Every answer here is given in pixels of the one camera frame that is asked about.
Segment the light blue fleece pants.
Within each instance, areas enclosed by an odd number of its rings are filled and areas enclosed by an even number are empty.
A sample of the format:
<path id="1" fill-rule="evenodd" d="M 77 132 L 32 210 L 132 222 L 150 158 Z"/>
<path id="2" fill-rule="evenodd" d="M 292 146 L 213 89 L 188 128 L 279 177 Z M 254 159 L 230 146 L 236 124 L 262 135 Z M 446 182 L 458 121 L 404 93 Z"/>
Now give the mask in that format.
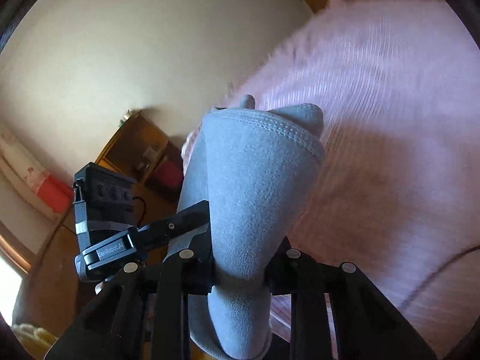
<path id="1" fill-rule="evenodd" d="M 261 359 L 272 333 L 264 271 L 317 185 L 323 114 L 258 111 L 253 98 L 202 118 L 179 208 L 208 201 L 216 284 L 189 299 L 193 342 L 216 359 Z"/>

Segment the red container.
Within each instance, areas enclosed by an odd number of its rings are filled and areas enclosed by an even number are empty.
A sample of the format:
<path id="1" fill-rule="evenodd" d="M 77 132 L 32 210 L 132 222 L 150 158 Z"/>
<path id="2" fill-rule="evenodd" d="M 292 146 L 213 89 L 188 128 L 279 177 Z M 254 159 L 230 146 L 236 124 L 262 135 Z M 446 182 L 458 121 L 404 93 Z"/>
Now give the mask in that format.
<path id="1" fill-rule="evenodd" d="M 182 186 L 183 172 L 174 162 L 164 158 L 151 174 L 151 181 L 171 191 Z"/>

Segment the brown wooden cabinet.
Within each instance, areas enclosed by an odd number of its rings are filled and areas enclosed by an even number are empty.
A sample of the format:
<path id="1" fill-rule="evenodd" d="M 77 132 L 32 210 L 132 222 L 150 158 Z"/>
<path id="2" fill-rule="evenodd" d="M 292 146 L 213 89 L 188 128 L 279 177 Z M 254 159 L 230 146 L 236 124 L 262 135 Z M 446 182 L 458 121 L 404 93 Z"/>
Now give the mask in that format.
<path id="1" fill-rule="evenodd" d="M 47 236 L 22 283 L 14 325 L 30 324 L 61 336 L 95 296 L 80 280 L 74 258 L 115 230 L 173 215 L 182 186 L 182 157 L 173 140 L 137 111 L 126 118 L 97 159 L 75 174 L 73 202 Z"/>

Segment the white red patterned curtain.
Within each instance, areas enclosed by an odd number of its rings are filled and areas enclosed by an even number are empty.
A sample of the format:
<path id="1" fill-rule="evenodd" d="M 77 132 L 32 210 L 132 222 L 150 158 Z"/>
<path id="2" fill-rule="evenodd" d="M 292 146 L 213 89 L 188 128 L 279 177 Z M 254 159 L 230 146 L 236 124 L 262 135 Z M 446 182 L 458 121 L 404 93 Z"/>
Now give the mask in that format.
<path id="1" fill-rule="evenodd" d="M 51 221 L 72 204 L 72 190 L 47 171 L 4 123 L 1 123 L 1 172 L 26 203 Z"/>

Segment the pink checkered bed sheet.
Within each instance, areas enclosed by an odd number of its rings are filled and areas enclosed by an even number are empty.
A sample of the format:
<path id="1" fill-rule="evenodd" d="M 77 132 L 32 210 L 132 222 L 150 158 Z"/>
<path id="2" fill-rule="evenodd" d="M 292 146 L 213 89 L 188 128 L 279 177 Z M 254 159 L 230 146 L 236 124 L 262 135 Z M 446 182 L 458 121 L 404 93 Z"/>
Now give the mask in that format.
<path id="1" fill-rule="evenodd" d="M 285 236 L 322 263 L 356 264 L 439 357 L 479 314 L 478 270 L 425 288 L 479 242 L 479 48 L 460 18 L 443 0 L 336 3 L 227 108 L 247 98 L 321 109 L 319 178 Z"/>

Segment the yellow fluffy cloth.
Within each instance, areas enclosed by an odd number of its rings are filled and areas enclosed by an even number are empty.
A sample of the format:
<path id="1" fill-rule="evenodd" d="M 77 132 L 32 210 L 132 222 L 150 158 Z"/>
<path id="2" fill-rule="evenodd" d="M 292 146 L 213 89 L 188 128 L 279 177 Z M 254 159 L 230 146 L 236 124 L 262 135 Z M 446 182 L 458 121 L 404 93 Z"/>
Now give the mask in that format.
<path id="1" fill-rule="evenodd" d="M 28 323 L 14 324 L 11 330 L 26 351 L 37 360 L 44 359 L 50 348 L 59 339 L 44 328 Z"/>

